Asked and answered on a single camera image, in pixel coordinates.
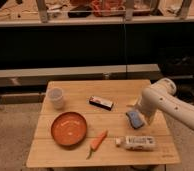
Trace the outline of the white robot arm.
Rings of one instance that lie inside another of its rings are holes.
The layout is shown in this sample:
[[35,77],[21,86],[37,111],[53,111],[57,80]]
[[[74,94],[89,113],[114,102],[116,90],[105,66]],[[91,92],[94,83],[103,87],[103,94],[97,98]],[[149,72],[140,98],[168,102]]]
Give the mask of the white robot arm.
[[160,110],[194,131],[194,106],[174,96],[176,84],[169,78],[162,78],[145,87],[132,109],[126,113],[130,124],[134,114],[143,114],[151,124],[156,110]]

